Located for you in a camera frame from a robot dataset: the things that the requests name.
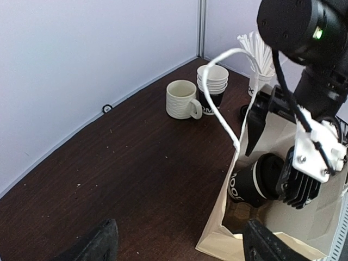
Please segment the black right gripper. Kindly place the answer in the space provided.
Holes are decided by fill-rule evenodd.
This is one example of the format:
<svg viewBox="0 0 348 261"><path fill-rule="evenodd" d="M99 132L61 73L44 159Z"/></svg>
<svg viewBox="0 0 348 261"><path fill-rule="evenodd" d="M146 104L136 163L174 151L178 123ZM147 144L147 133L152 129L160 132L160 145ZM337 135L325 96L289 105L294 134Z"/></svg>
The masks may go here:
<svg viewBox="0 0 348 261"><path fill-rule="evenodd" d="M279 85L274 86L270 95L259 91L250 111L247 113L248 144L245 152L247 157L251 155L263 134L268 113L276 114L283 119L296 123L294 113L291 111Z"/></svg>

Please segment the stack of black paper cups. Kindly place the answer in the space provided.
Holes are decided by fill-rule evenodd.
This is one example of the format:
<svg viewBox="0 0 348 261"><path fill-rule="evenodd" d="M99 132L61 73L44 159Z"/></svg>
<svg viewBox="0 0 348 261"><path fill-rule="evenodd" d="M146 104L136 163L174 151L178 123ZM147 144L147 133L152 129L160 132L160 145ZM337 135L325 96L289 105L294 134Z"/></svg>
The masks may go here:
<svg viewBox="0 0 348 261"><path fill-rule="evenodd" d="M205 68L206 65L202 65L197 69L197 84L199 89L198 101L201 103L205 115L214 115L214 112L204 95L202 76ZM220 108L222 98L228 85L228 77L228 70L219 65L214 65L208 73L207 88L209 90L210 98L218 109Z"/></svg>

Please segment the black paper coffee cup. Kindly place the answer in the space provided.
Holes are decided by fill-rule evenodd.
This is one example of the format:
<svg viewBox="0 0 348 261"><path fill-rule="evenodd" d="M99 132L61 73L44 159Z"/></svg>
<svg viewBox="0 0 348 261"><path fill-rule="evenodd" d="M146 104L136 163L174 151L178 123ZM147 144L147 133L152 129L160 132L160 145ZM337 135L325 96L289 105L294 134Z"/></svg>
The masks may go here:
<svg viewBox="0 0 348 261"><path fill-rule="evenodd" d="M228 194L235 203L259 208L279 198L276 191L284 160L272 153L263 154L253 164L231 174Z"/></svg>

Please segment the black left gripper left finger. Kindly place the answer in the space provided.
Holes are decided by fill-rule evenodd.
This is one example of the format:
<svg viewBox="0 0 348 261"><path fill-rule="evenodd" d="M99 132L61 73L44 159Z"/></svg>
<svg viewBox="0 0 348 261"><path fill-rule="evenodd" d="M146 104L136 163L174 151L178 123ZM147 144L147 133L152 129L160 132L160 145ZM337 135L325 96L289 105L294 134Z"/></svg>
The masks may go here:
<svg viewBox="0 0 348 261"><path fill-rule="evenodd" d="M53 260L117 260L118 246L116 221L106 219Z"/></svg>

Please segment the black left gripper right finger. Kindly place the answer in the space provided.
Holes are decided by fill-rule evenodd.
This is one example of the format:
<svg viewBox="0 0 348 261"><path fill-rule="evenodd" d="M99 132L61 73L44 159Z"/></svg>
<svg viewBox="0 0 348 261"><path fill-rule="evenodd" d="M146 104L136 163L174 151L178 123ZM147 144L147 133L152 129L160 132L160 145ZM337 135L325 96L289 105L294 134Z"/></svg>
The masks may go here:
<svg viewBox="0 0 348 261"><path fill-rule="evenodd" d="M243 230L244 258L248 261L305 261L258 220L251 219Z"/></svg>

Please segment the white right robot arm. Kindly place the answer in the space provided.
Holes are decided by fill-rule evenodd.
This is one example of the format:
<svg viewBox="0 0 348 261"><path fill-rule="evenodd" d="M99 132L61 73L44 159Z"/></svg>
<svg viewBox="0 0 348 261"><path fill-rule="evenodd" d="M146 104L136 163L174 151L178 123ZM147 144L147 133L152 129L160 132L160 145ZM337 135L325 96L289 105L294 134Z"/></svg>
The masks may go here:
<svg viewBox="0 0 348 261"><path fill-rule="evenodd" d="M335 117L347 100L347 1L261 1L258 31L304 70L294 91L315 120Z"/></svg>

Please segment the brown paper takeout bag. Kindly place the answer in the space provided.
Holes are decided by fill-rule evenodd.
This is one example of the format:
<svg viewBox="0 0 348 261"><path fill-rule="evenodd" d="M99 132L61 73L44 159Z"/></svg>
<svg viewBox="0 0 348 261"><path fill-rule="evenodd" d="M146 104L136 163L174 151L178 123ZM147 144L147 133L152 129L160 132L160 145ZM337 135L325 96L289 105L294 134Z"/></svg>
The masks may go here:
<svg viewBox="0 0 348 261"><path fill-rule="evenodd" d="M346 147L325 122L301 114L311 127L274 113L260 113L252 98L236 135L207 88L203 90L218 121L235 147L213 211L196 245L220 260L243 260L246 237L241 228L251 213L281 242L309 260L329 256L347 192Z"/></svg>

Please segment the cardboard cup carrier tray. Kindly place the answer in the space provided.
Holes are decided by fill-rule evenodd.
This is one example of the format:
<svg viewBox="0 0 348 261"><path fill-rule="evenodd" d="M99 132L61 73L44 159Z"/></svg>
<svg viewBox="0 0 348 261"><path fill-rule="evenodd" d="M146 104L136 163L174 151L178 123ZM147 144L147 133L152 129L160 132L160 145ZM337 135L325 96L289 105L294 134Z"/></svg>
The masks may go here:
<svg viewBox="0 0 348 261"><path fill-rule="evenodd" d="M267 211L267 204L255 208L247 203L228 201L222 224L233 234L239 234L243 232L247 222L251 219L256 219L261 224L264 224Z"/></svg>

